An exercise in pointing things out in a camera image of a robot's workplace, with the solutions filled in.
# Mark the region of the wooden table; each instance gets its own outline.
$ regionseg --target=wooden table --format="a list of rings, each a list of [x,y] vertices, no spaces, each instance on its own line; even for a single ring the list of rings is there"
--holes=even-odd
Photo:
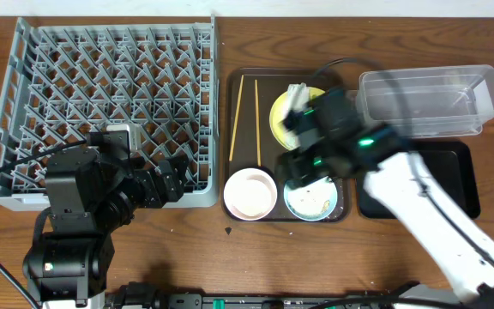
[[[34,26],[199,20],[28,18]],[[241,67],[316,68],[352,55],[378,59],[390,69],[494,67],[491,19],[220,18],[218,23],[222,85]],[[0,17],[0,90],[14,28],[15,18]],[[340,68],[351,88],[362,71],[354,65]],[[226,128],[226,87],[220,89],[220,128]],[[226,134],[222,132],[223,141]],[[494,238],[494,120],[481,135],[462,141],[472,150],[478,180],[482,215],[477,223]],[[31,245],[35,216],[0,206],[0,261],[22,283],[22,259]],[[232,228],[230,235],[226,227]],[[113,240],[109,291],[131,281],[155,283],[168,291],[202,288],[210,294],[342,294],[394,289],[409,280],[433,288],[449,286],[401,224],[364,219],[355,207],[338,224],[242,223],[227,217],[221,203],[208,209],[137,210],[133,224],[117,230]],[[1,275],[0,307],[27,308]]]

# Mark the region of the dish rack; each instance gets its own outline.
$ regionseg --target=dish rack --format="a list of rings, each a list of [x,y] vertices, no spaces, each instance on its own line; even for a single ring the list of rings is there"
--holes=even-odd
[[[142,127],[141,155],[187,155],[184,197],[208,207],[218,185],[218,30],[211,23],[31,27],[19,18],[0,97],[0,166],[108,124]],[[48,157],[0,173],[0,204],[49,206]]]

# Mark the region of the brown tray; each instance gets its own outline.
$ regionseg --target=brown tray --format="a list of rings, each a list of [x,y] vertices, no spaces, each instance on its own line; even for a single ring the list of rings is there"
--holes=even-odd
[[[321,75],[310,80],[313,70],[297,69],[258,69],[247,68],[234,71],[228,78],[228,91],[226,96],[228,139],[226,141],[225,156],[225,180],[235,172],[256,166],[256,115],[255,115],[255,79],[258,80],[258,104],[261,138],[261,163],[264,171],[274,178],[278,187],[278,201],[274,209],[259,221],[283,221],[283,222],[305,222],[300,220],[289,211],[283,200],[283,185],[278,183],[274,177],[275,161],[278,155],[286,152],[280,143],[272,135],[269,123],[269,114],[274,101],[285,91],[289,84],[305,82],[308,86],[327,90],[341,84],[340,78],[334,74]],[[235,149],[232,162],[228,161],[230,145],[232,143],[232,131],[236,106],[238,103],[239,84],[241,76],[244,76],[241,106],[239,111],[238,128],[236,132]],[[337,204],[333,212],[319,222],[337,222],[344,219],[350,211],[349,190],[346,181],[335,181],[339,193]],[[233,219],[233,216],[223,205],[225,212]]]

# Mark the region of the white wall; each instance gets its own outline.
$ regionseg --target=white wall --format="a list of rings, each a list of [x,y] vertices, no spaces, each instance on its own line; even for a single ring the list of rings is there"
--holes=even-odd
[[[0,15],[494,17],[494,0],[0,0]]]

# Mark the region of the plastic container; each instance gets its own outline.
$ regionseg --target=plastic container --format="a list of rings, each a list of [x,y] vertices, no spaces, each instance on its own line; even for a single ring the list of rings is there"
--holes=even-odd
[[[401,110],[398,92],[406,98],[407,111]],[[467,65],[366,72],[359,78],[356,107],[367,124],[384,121],[406,136],[477,135],[494,118],[494,69]]]
[[[219,196],[218,30],[211,23],[31,27],[16,23],[0,97],[0,166],[82,140],[108,124],[142,127],[138,155],[188,155],[187,193]],[[0,204],[41,210],[46,158],[0,173]]]

